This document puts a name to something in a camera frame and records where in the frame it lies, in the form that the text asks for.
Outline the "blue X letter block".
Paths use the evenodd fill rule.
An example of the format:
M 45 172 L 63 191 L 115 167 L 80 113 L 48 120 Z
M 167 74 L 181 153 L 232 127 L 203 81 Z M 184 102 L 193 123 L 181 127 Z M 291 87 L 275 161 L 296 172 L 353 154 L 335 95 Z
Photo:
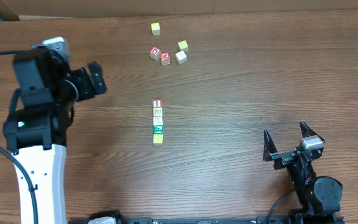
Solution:
M 153 135 L 153 144 L 154 146 L 159 146 L 163 144 L 163 134 L 154 134 Z

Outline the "red I letter block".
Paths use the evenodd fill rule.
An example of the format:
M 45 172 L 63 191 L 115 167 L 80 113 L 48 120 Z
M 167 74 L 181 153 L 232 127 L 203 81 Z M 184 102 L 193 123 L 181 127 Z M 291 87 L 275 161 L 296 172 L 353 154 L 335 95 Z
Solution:
M 161 108 L 162 107 L 162 100 L 153 100 L 153 108 Z

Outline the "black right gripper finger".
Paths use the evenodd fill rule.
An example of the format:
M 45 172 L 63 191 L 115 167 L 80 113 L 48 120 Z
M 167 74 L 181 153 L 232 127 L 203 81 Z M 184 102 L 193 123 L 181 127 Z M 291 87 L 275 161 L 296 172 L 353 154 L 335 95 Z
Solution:
M 317 136 L 320 138 L 320 140 L 323 143 L 325 143 L 325 139 L 323 137 L 321 137 L 319 134 L 317 134 L 316 132 L 314 132 L 303 120 L 300 121 L 300 129 L 301 129 L 303 138 Z
M 267 129 L 264 130 L 264 151 L 263 151 L 263 160 L 268 162 L 272 161 L 273 157 L 278 155 L 277 148 L 269 134 Z

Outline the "wooden block red side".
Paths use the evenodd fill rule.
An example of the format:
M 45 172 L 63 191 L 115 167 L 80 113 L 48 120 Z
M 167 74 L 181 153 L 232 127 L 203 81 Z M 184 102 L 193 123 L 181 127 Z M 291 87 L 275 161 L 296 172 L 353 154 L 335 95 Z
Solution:
M 153 108 L 153 117 L 163 116 L 163 108 Z

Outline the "green F letter block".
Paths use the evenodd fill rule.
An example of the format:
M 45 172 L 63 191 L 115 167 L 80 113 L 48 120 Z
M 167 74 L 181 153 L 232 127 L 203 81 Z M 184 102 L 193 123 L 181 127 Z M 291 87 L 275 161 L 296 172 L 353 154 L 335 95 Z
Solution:
M 163 125 L 154 126 L 154 134 L 163 134 L 164 128 Z

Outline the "green B letter block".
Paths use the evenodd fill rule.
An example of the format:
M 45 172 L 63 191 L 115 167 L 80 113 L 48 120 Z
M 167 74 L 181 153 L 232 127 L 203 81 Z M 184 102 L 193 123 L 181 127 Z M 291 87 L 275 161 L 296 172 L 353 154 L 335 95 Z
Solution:
M 153 117 L 153 125 L 154 126 L 163 126 L 163 117 L 162 116 L 154 116 Z

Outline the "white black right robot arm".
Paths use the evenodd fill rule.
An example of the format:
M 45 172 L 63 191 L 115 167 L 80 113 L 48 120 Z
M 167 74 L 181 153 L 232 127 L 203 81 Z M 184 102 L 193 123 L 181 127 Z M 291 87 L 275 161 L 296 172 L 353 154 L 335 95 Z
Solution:
M 303 138 L 292 151 L 279 153 L 268 130 L 264 130 L 263 160 L 273 161 L 276 170 L 286 168 L 296 193 L 300 208 L 291 209 L 282 223 L 343 223 L 336 217 L 340 211 L 343 185 L 340 181 L 317 176 L 312 162 L 319 159 L 325 140 L 304 121 L 300 121 Z

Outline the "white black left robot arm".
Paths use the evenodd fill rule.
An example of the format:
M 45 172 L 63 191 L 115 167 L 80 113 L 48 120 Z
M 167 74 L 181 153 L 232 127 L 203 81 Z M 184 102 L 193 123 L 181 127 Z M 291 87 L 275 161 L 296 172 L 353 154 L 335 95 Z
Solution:
M 12 62 L 23 108 L 11 101 L 3 125 L 7 149 L 18 161 L 22 223 L 66 223 L 63 175 L 67 129 L 74 104 L 106 92 L 102 68 L 71 70 L 68 58 L 46 47 L 27 50 Z

